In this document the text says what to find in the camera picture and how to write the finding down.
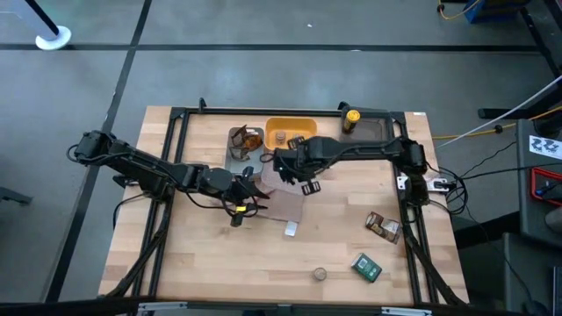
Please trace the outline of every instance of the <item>orange bowl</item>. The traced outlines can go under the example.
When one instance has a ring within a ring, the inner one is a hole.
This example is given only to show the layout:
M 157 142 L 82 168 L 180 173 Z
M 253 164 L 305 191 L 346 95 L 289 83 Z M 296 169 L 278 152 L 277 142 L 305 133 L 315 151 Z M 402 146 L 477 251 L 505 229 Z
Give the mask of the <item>orange bowl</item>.
M 269 150 L 288 148 L 288 140 L 297 136 L 311 138 L 316 135 L 316 129 L 316 121 L 311 118 L 269 118 L 265 122 L 265 147 Z M 277 142 L 278 132 L 285 132 L 283 143 Z

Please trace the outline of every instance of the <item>gray floor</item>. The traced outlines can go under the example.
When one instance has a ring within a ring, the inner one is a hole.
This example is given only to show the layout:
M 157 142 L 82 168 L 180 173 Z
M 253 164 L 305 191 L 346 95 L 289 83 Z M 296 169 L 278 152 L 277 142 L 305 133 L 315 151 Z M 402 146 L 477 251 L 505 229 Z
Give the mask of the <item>gray floor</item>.
M 75 44 L 128 44 L 143 1 L 39 3 L 73 31 Z M 140 43 L 534 44 L 520 18 L 469 25 L 463 18 L 443 21 L 435 7 L 433 0 L 154 0 Z M 461 8 L 447 4 L 449 12 Z M 530 13 L 557 56 L 562 34 L 542 2 L 534 1 Z M 33 39 L 15 16 L 0 15 L 0 43 Z M 125 55 L 0 51 L 0 185 L 34 196 L 27 207 L 0 204 L 0 301 L 41 299 L 83 180 L 84 168 L 68 162 L 64 152 L 81 132 L 102 125 Z M 113 132 L 134 143 L 147 105 L 194 105 L 204 97 L 210 106 L 333 109 L 346 100 L 425 111 L 434 135 L 454 134 L 484 122 L 478 108 L 513 107 L 551 79 L 539 54 L 143 51 L 135 55 Z M 459 141 L 438 152 L 439 162 L 462 173 L 507 145 L 514 132 Z M 514 165 L 510 150 L 480 170 Z M 111 212 L 122 196 L 111 176 L 108 169 L 99 174 L 63 300 L 97 294 L 112 237 Z M 515 174 L 468 183 L 476 219 L 515 211 L 515 184 Z

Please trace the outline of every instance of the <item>white cable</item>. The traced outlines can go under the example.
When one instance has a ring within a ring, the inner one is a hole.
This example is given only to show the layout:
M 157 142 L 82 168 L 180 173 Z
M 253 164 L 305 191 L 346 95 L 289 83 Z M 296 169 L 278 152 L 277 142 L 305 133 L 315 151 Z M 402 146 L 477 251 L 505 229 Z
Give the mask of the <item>white cable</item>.
M 525 102 L 523 102 L 523 103 L 517 105 L 515 108 L 513 108 L 513 109 L 510 110 L 510 111 L 508 111 L 507 113 L 505 113 L 505 114 L 503 114 L 503 115 L 501 115 L 501 116 L 499 116 L 499 117 L 497 117 L 497 118 L 494 118 L 494 119 L 492 119 L 491 121 L 486 122 L 484 125 L 478 126 L 478 127 L 474 128 L 473 130 L 471 130 L 471 131 L 469 131 L 469 132 L 466 132 L 466 133 L 464 133 L 464 134 L 458 136 L 457 138 L 455 138 L 455 139 L 453 139 L 453 140 L 449 140 L 449 141 L 445 142 L 444 144 L 441 144 L 441 145 L 437 146 L 436 148 L 445 147 L 445 146 L 449 145 L 450 143 L 452 143 L 453 141 L 460 140 L 460 139 L 462 139 L 463 137 L 465 137 L 466 135 L 468 135 L 468 134 L 470 134 L 470 133 L 474 133 L 474 132 L 478 131 L 478 130 L 481 129 L 481 128 L 484 128 L 484 127 L 486 127 L 486 126 L 489 126 L 490 124 L 492 124 L 492 123 L 494 123 L 494 122 L 497 122 L 498 120 L 507 117 L 507 115 L 513 113 L 514 111 L 517 111 L 517 110 L 521 109 L 523 106 L 527 105 L 528 103 L 530 103 L 531 101 L 533 101 L 535 98 L 537 98 L 538 96 L 540 96 L 541 94 L 543 94 L 543 92 L 545 92 L 545 91 L 547 91 L 549 88 L 551 88 L 554 84 L 556 84 L 558 81 L 560 81 L 560 79 L 562 79 L 562 75 L 561 75 L 560 77 L 554 79 L 554 81 L 552 81 L 552 82 L 549 83 L 546 87 L 542 88 L 540 91 L 538 91 L 537 93 L 535 93 L 535 95 L 533 95 L 532 97 L 528 98 Z

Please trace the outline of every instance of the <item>wooden tabletop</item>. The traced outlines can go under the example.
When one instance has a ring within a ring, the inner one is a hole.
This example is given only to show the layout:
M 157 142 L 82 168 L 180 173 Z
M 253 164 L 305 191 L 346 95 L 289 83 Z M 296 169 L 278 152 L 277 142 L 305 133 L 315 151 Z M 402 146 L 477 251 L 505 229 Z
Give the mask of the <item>wooden tabletop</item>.
M 160 156 L 170 107 L 149 106 L 137 148 Z M 223 167 L 228 130 L 234 126 L 264 127 L 268 117 L 191 115 L 183 162 Z M 436 155 L 424 113 L 406 113 L 409 137 L 425 146 L 434 168 Z M 338 118 L 314 118 L 318 134 L 338 136 Z M 176 152 L 177 134 L 170 160 Z M 404 240 L 394 245 L 364 228 L 371 211 L 400 221 L 392 165 L 386 161 L 338 162 L 320 176 L 322 190 L 305 197 L 303 218 L 295 237 L 284 235 L 285 223 L 254 217 L 242 226 L 229 225 L 222 210 L 201 209 L 183 194 L 173 204 L 158 298 L 222 302 L 271 302 L 347 305 L 413 304 Z M 128 188 L 124 198 L 139 194 Z M 200 204 L 210 198 L 193 195 Z M 431 193 L 435 201 L 444 197 Z M 137 259 L 150 201 L 141 199 L 121 207 L 99 293 L 113 289 Z M 455 293 L 468 302 L 450 217 L 428 205 L 423 216 L 431 258 Z M 383 270 L 378 280 L 366 282 L 351 263 L 366 253 Z M 423 268 L 418 274 L 421 294 L 429 301 Z M 314 269 L 328 272 L 325 281 L 313 280 Z M 152 262 L 145 271 L 142 293 L 148 292 Z

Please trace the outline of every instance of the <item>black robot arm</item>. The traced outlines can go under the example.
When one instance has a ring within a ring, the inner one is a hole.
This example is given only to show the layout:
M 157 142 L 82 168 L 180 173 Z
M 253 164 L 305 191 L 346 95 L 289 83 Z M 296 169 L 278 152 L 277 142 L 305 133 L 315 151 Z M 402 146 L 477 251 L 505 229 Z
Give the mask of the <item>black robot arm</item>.
M 74 158 L 70 151 L 74 149 Z M 253 169 L 247 168 L 241 176 L 234 176 L 222 168 L 204 164 L 171 163 L 130 146 L 109 133 L 85 133 L 80 142 L 68 150 L 68 158 L 83 165 L 108 166 L 138 182 L 150 198 L 166 200 L 174 190 L 199 193 L 219 199 L 233 218 L 232 226 L 239 226 L 245 214 L 262 208 L 256 203 L 245 205 L 247 198 L 269 198 L 250 181 Z M 245 208 L 231 210 L 227 202 Z
M 342 143 L 330 137 L 314 136 L 308 140 L 289 141 L 289 149 L 275 149 L 273 168 L 283 181 L 303 186 L 305 195 L 320 190 L 312 180 L 336 162 L 356 160 L 388 160 L 408 177 L 407 201 L 414 205 L 429 203 L 428 186 L 423 178 L 427 162 L 423 146 L 406 137 L 390 141 L 361 141 Z

